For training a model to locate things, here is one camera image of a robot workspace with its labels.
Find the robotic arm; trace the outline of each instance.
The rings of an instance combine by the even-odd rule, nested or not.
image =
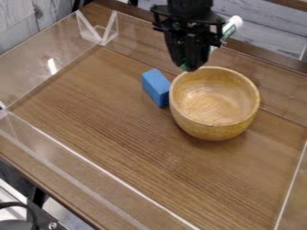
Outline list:
[[[210,46],[224,42],[225,20],[212,13],[212,4],[213,0],[168,0],[168,5],[150,7],[153,29],[164,33],[172,62],[185,71],[194,71],[206,62]]]

